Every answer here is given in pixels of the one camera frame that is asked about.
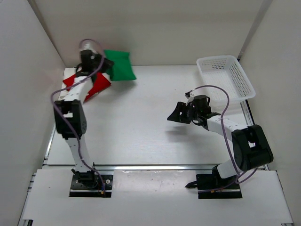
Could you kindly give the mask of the green t shirt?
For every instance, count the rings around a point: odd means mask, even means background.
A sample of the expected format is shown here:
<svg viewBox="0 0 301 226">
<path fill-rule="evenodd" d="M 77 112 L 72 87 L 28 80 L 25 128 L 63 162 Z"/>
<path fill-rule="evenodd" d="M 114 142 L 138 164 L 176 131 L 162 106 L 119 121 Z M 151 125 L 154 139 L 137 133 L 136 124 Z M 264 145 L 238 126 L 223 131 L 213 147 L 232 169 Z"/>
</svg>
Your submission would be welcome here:
<svg viewBox="0 0 301 226">
<path fill-rule="evenodd" d="M 114 64 L 106 73 L 111 81 L 134 81 L 136 76 L 132 70 L 130 62 L 130 53 L 117 50 L 104 50 L 106 58 Z"/>
</svg>

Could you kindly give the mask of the red t shirt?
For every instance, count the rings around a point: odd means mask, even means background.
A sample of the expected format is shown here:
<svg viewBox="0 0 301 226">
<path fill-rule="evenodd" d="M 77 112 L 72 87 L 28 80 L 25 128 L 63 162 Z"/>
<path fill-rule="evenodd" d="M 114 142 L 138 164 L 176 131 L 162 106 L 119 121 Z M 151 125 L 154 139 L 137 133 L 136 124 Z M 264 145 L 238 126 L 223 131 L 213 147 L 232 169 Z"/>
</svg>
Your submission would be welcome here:
<svg viewBox="0 0 301 226">
<path fill-rule="evenodd" d="M 71 86 L 74 83 L 74 80 L 76 78 L 76 74 L 67 76 L 67 78 L 65 78 L 63 80 L 63 83 L 65 84 L 65 86 Z M 111 82 L 105 77 L 103 76 L 102 73 L 98 72 L 96 74 L 96 80 L 95 83 L 93 85 L 93 87 L 90 89 L 90 91 L 88 92 L 88 94 L 86 95 L 85 98 L 85 102 L 88 101 L 90 98 L 92 98 L 95 94 L 98 94 L 99 92 L 105 90 L 106 88 L 108 88 L 111 85 Z"/>
</svg>

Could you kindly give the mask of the white t shirt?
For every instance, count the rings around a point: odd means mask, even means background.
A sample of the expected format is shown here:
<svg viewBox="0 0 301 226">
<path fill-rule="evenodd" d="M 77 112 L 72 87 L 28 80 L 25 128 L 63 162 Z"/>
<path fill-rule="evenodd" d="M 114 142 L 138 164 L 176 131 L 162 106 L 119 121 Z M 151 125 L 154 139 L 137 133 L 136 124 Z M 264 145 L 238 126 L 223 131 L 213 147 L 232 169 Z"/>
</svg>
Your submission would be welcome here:
<svg viewBox="0 0 301 226">
<path fill-rule="evenodd" d="M 75 69 L 76 68 L 65 68 L 63 73 L 62 89 L 74 84 Z M 61 91 L 58 100 L 63 99 L 68 94 L 68 92 L 68 90 Z"/>
</svg>

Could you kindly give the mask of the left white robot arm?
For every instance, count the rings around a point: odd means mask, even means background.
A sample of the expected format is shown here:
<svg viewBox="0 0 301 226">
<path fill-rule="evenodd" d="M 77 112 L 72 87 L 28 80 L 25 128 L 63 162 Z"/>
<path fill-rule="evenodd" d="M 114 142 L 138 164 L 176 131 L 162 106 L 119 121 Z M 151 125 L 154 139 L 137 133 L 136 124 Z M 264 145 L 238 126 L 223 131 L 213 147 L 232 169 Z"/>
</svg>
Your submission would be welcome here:
<svg viewBox="0 0 301 226">
<path fill-rule="evenodd" d="M 58 134 L 68 144 L 75 167 L 72 169 L 78 182 L 89 189 L 99 187 L 105 190 L 105 183 L 95 169 L 89 157 L 85 142 L 87 120 L 83 110 L 83 102 L 96 82 L 97 73 L 103 67 L 112 66 L 113 62 L 106 59 L 92 48 L 84 47 L 79 52 L 81 70 L 75 73 L 72 85 L 51 94 L 54 108 L 55 127 Z"/>
</svg>

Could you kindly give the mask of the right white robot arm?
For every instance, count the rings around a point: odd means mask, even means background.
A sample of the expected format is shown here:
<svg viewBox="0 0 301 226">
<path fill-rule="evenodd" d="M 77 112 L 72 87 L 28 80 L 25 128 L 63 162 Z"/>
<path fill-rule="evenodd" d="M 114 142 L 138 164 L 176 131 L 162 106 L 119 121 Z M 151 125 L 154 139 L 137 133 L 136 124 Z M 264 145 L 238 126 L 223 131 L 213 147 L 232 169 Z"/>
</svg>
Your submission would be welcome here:
<svg viewBox="0 0 301 226">
<path fill-rule="evenodd" d="M 230 159 L 214 167 L 211 176 L 213 186 L 222 188 L 228 183 L 228 178 L 273 162 L 274 156 L 261 126 L 233 122 L 212 112 L 209 104 L 208 96 L 190 96 L 188 102 L 177 103 L 167 120 L 193 123 L 223 136 L 230 151 Z"/>
</svg>

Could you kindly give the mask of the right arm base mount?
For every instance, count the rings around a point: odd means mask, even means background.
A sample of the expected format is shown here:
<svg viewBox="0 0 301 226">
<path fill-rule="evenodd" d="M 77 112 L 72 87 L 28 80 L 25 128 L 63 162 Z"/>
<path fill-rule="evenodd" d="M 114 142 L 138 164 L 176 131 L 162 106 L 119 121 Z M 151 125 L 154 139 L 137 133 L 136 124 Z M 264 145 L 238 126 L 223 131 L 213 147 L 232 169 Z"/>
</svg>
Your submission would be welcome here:
<svg viewBox="0 0 301 226">
<path fill-rule="evenodd" d="M 238 176 L 221 178 L 217 167 L 213 167 L 211 174 L 197 174 L 196 180 L 189 182 L 185 188 L 197 188 L 199 199 L 241 199 Z"/>
</svg>

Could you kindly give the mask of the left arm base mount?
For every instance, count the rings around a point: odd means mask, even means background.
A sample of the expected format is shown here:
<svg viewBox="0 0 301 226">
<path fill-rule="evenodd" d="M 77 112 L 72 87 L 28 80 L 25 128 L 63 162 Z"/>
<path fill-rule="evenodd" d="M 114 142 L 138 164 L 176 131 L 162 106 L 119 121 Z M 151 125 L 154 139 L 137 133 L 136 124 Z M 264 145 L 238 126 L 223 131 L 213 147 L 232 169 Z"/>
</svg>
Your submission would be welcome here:
<svg viewBox="0 0 301 226">
<path fill-rule="evenodd" d="M 93 171 L 79 172 L 74 169 L 71 171 L 73 175 L 69 191 L 70 197 L 111 198 L 113 175 L 101 175 L 105 184 L 105 191 L 103 191 L 102 181 Z"/>
</svg>

